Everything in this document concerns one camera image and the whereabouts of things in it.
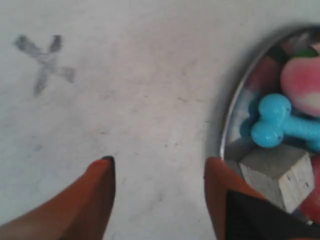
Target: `pink toy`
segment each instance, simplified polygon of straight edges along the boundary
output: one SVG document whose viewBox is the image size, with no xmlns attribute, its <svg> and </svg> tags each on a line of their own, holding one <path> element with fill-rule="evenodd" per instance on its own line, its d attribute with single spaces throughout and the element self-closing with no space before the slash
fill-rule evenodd
<svg viewBox="0 0 320 240">
<path fill-rule="evenodd" d="M 283 93 L 299 111 L 320 117 L 320 57 L 295 57 L 281 73 Z"/>
</svg>

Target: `green object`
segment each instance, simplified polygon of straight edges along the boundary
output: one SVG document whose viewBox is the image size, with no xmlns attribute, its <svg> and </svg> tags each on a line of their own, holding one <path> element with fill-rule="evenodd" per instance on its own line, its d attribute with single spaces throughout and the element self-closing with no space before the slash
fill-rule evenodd
<svg viewBox="0 0 320 240">
<path fill-rule="evenodd" d="M 312 46 L 308 46 L 308 48 L 298 52 L 294 55 L 294 58 L 314 58 L 318 57 L 319 53 Z"/>
</svg>

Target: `red object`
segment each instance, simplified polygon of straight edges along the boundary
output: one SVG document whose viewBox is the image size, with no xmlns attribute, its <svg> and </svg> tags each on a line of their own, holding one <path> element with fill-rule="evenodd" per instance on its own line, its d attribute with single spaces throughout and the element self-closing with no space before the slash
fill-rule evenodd
<svg viewBox="0 0 320 240">
<path fill-rule="evenodd" d="M 311 164 L 315 188 L 299 206 L 299 209 L 312 221 L 320 224 L 320 155 L 314 156 L 311 160 Z"/>
<path fill-rule="evenodd" d="M 291 59 L 282 70 L 281 88 L 299 111 L 320 117 L 320 57 Z"/>
</svg>

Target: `toy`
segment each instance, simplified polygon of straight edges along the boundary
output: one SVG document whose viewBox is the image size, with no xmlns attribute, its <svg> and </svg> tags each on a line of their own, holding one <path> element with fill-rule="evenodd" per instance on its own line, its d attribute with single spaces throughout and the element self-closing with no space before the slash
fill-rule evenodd
<svg viewBox="0 0 320 240">
<path fill-rule="evenodd" d="M 264 148 L 282 143 L 284 136 L 306 141 L 307 146 L 320 152 L 320 122 L 291 115 L 292 105 L 287 97 L 273 93 L 259 103 L 260 119 L 251 129 L 254 142 Z"/>
<path fill-rule="evenodd" d="M 291 59 L 282 70 L 281 88 L 299 111 L 320 117 L 320 57 Z"/>
<path fill-rule="evenodd" d="M 311 159 L 311 164 L 313 168 L 315 189 L 302 202 L 299 209 L 312 221 L 320 224 L 320 156 L 314 156 Z"/>
</svg>

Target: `white surface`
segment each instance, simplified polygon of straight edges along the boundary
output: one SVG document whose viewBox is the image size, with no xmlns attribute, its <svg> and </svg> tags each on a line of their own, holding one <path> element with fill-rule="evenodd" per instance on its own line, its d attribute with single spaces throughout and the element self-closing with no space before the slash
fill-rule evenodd
<svg viewBox="0 0 320 240">
<path fill-rule="evenodd" d="M 318 0 L 2 0 L 0 223 L 114 155 L 108 239 L 213 239 L 203 162 L 218 153 L 229 76 L 270 32 L 319 11 Z M 43 48 L 62 35 L 58 64 L 75 83 L 51 76 L 34 98 L 39 66 L 12 45 L 20 34 Z"/>
</svg>

